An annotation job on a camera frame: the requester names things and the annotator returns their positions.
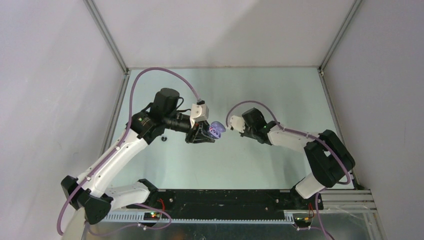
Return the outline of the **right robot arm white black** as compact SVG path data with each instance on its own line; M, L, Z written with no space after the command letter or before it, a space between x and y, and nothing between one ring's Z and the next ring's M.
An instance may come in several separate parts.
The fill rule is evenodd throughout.
M343 177L349 180L349 172L356 165L346 146L329 129L314 134L289 129L275 120L267 122L257 108L241 116L232 115L228 124L242 137L305 154L311 173L294 185L295 192L290 196L291 204L297 209L308 206L311 197L319 191L340 184Z

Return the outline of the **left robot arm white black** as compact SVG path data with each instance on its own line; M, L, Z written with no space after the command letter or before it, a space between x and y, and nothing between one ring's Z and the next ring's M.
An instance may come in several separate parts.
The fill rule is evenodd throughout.
M95 225L111 210L128 205L156 206L156 188L147 180L115 188L110 188L109 184L133 157L166 129L184 133L188 144L214 143L221 138L221 124L207 121L209 109L206 104L203 101L193 104L190 114L186 115L178 109L178 102L183 100L178 91L162 88L153 102L131 117L115 145L78 177L68 175L61 181L69 204L75 210L84 210L85 221Z

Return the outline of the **left controller board with leds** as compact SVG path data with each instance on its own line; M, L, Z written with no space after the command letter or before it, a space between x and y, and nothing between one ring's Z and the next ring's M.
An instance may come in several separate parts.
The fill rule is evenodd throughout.
M145 212L143 215L143 221L148 222L156 222L161 220L162 218L162 213L160 212Z

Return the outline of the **purple earbud charging case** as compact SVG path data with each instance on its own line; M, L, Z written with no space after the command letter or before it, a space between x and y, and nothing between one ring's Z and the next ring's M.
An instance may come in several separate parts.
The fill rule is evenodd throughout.
M210 131L210 127L214 127L216 129L216 131ZM208 134L213 139L220 139L222 137L222 134L225 133L225 132L226 132L225 126L219 121L213 121L209 125Z

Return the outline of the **right controller board with leds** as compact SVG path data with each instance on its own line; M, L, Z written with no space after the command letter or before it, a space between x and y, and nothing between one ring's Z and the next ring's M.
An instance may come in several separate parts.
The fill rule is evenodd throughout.
M295 217L294 224L299 228L308 228L312 225L313 217Z

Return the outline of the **controller board with leds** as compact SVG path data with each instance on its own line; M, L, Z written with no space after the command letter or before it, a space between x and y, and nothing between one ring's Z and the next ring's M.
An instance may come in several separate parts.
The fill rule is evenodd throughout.
M162 213L160 212L145 212L143 215L143 221L148 222L156 222L161 220L162 218Z
M312 225L313 217L295 217L294 224L299 228L308 228Z

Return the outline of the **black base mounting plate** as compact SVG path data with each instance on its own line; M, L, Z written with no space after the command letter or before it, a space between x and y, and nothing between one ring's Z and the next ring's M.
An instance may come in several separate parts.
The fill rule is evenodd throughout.
M160 189L143 204L173 220L283 220L286 211L324 208L321 198L280 189Z

